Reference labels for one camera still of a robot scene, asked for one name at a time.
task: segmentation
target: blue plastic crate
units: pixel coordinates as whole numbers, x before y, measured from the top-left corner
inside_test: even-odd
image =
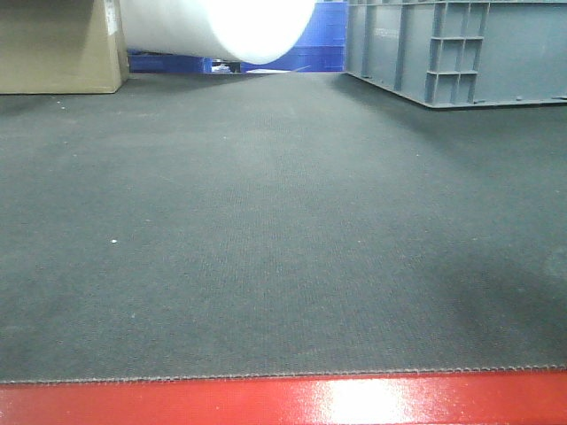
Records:
[[[132,73],[210,73],[213,64],[210,58],[133,51],[128,59]]]
[[[347,2],[316,3],[313,16],[295,46],[344,46],[347,9]]]
[[[342,46],[294,47],[278,60],[265,65],[243,62],[241,71],[278,69],[302,73],[340,72],[344,69],[345,48]]]

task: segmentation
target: white cylinder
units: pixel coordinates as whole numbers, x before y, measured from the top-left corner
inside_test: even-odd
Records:
[[[130,49],[266,64],[307,26],[315,0],[121,0]]]

